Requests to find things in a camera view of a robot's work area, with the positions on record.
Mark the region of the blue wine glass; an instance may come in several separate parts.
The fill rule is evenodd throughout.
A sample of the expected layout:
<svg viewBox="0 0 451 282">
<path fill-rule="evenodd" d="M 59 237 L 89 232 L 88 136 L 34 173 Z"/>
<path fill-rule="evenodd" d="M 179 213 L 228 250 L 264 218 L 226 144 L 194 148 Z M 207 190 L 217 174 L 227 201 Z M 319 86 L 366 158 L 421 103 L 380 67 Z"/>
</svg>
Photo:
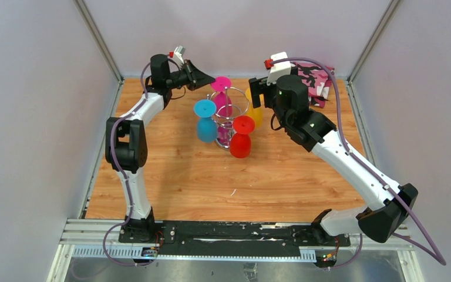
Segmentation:
<svg viewBox="0 0 451 282">
<path fill-rule="evenodd" d="M 212 143 L 217 138 L 217 126 L 212 116 L 216 113 L 216 104 L 208 99 L 202 99 L 194 105 L 194 113 L 199 117 L 197 136 L 204 143 Z"/>
</svg>

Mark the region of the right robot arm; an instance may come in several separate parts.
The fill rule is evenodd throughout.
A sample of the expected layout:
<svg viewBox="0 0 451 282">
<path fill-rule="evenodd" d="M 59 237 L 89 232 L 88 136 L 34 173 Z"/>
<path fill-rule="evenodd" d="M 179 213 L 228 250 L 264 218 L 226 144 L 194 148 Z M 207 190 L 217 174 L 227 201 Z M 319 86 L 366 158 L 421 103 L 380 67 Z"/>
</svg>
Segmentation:
<svg viewBox="0 0 451 282">
<path fill-rule="evenodd" d="M 272 109 L 291 140 L 329 164 L 365 201 L 359 208 L 321 212 L 312 221 L 314 242 L 324 246 L 347 233 L 387 242 L 408 217 L 407 208 L 413 207 L 418 190 L 385 176 L 340 137 L 328 117 L 310 109 L 308 87 L 297 75 L 283 75 L 272 84 L 267 78 L 251 78 L 248 83 L 253 107 Z"/>
</svg>

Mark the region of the chrome wine glass rack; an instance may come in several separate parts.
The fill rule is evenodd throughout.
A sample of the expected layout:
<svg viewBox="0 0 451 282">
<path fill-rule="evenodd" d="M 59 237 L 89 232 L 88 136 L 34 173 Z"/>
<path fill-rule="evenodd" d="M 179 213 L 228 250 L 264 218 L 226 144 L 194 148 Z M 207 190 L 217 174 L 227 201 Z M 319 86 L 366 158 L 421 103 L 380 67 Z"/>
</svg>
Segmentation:
<svg viewBox="0 0 451 282">
<path fill-rule="evenodd" d="M 225 88 L 223 92 L 212 92 L 206 95 L 207 100 L 216 104 L 216 113 L 211 117 L 217 127 L 216 145 L 229 151 L 230 142 L 235 134 L 233 122 L 246 114 L 250 102 L 246 92 L 239 88 Z"/>
</svg>

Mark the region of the pink wine glass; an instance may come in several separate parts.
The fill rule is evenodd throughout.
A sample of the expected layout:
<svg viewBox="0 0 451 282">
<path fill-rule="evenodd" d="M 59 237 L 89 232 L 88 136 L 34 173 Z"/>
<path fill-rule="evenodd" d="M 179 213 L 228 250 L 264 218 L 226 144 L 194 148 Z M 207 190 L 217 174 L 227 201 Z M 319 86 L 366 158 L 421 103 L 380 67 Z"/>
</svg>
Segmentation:
<svg viewBox="0 0 451 282">
<path fill-rule="evenodd" d="M 233 107 L 231 106 L 231 99 L 228 97 L 227 90 L 231 87 L 231 81 L 225 76 L 218 76 L 216 81 L 211 84 L 211 87 L 216 92 L 213 102 L 217 108 L 217 140 L 223 147 L 229 147 L 230 129 L 232 126 L 230 117 L 233 114 Z"/>
</svg>

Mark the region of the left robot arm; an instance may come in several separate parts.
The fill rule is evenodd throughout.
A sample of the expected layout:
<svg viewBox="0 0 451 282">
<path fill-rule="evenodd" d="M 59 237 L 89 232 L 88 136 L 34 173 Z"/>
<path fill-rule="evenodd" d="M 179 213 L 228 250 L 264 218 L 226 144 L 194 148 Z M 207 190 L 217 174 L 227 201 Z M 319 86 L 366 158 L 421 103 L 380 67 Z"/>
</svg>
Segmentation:
<svg viewBox="0 0 451 282">
<path fill-rule="evenodd" d="M 194 91 L 215 82 L 214 77 L 188 59 L 175 71 L 170 69 L 172 62 L 169 55 L 153 55 L 140 75 L 140 100 L 121 117 L 106 121 L 105 159 L 119 176 L 127 206 L 120 224 L 122 243 L 148 243 L 159 233 L 144 183 L 148 157 L 146 126 L 167 107 L 173 89 Z"/>
</svg>

